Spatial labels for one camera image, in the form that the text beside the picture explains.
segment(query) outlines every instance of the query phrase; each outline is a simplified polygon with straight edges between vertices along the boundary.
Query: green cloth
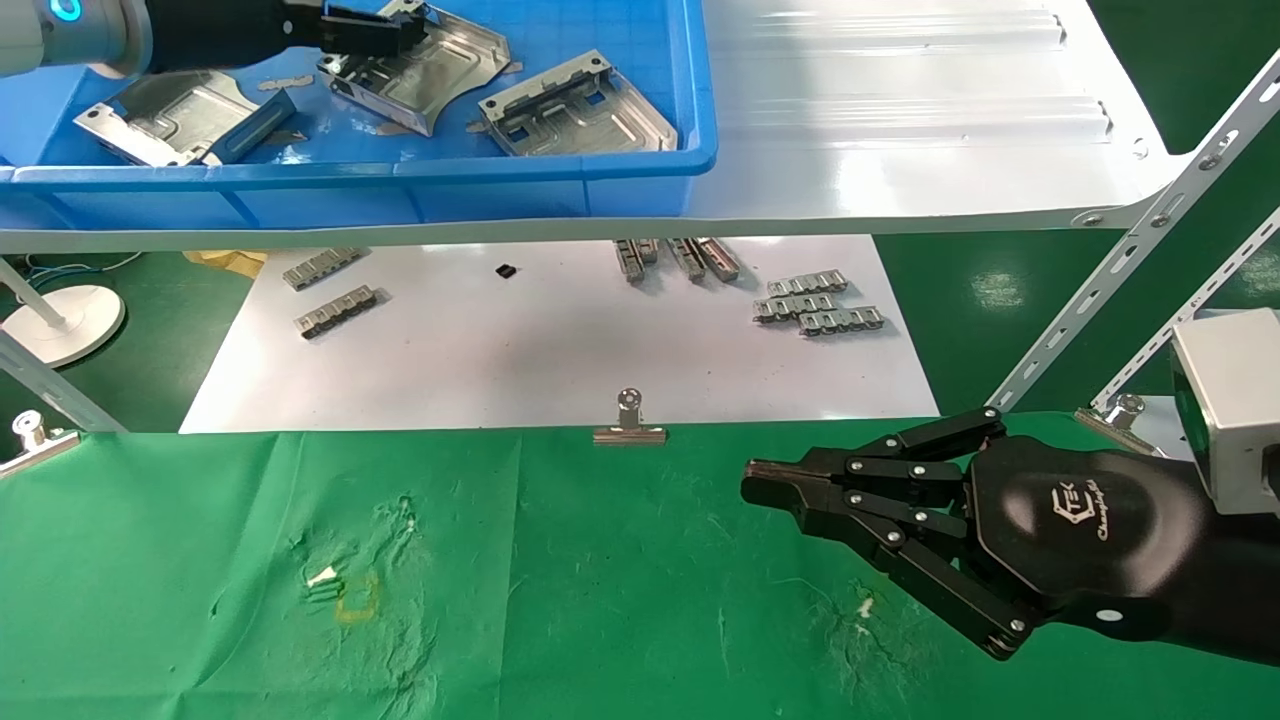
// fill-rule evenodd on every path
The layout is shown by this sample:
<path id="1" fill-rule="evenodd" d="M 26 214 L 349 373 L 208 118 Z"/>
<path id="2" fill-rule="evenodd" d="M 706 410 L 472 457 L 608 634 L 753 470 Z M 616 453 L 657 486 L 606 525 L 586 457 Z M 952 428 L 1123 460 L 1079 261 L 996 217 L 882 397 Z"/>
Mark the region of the green cloth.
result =
<path id="1" fill-rule="evenodd" d="M 749 457 L 905 423 L 677 427 L 660 448 L 90 437 L 0 483 L 0 719 L 1275 716 L 1280 671 L 1171 646 L 1048 626 L 998 664 L 739 497 Z M 1010 424 L 1102 446 L 1065 415 Z"/>

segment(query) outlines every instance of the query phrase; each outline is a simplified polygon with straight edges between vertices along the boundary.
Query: white shelf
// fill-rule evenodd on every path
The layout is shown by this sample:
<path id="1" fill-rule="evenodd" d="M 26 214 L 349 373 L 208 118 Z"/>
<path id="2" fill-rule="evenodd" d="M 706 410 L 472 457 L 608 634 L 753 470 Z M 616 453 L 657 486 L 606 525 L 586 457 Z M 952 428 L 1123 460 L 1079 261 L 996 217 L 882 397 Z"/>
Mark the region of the white shelf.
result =
<path id="1" fill-rule="evenodd" d="M 5 252 L 1125 227 L 1170 156 L 1085 0 L 704 4 L 721 127 L 685 218 L 8 232 Z"/>

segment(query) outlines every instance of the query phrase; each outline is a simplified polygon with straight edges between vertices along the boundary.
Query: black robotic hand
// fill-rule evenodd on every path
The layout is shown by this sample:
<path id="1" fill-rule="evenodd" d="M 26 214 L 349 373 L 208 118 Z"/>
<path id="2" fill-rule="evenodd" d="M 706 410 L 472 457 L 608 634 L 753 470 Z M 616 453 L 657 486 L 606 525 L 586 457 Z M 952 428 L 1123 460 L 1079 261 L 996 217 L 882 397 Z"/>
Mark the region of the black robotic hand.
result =
<path id="1" fill-rule="evenodd" d="M 1192 462 L 1010 437 L 983 407 L 751 460 L 742 498 L 847 544 L 997 660 L 1068 623 L 1280 665 L 1280 519 L 1219 515 Z"/>
<path id="2" fill-rule="evenodd" d="M 420 3 L 392 17 L 325 0 L 146 0 L 154 47 L 148 73 L 237 68 L 289 47 L 394 56 L 425 37 Z"/>

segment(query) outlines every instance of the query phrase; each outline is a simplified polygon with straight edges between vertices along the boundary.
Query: white lamp base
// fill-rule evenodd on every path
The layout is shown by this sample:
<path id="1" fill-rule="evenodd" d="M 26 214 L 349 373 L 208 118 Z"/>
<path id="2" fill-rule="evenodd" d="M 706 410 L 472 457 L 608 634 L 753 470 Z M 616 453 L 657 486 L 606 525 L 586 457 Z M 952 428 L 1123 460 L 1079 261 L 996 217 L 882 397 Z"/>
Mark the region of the white lamp base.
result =
<path id="1" fill-rule="evenodd" d="M 4 322 L 4 331 L 50 368 L 93 352 L 124 323 L 124 301 L 105 287 L 65 287 L 44 297 L 67 323 L 50 327 L 35 310 L 22 306 Z"/>

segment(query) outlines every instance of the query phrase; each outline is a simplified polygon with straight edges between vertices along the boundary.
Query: metal tray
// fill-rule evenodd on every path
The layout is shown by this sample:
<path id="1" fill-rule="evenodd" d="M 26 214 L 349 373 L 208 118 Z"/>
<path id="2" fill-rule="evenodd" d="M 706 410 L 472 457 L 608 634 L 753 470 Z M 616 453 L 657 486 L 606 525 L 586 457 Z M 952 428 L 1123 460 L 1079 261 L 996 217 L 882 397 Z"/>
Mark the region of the metal tray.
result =
<path id="1" fill-rule="evenodd" d="M 225 165 L 293 113 L 283 90 L 256 105 L 232 77 L 200 70 L 145 76 L 81 113 L 76 124 L 140 165 Z"/>
<path id="2" fill-rule="evenodd" d="M 480 101 L 511 155 L 676 150 L 680 136 L 599 50 Z"/>
<path id="3" fill-rule="evenodd" d="M 316 64 L 333 92 L 431 137 L 444 106 L 511 64 L 507 38 L 421 0 L 392 0 L 379 15 L 416 13 L 426 38 L 397 58 L 325 55 Z"/>

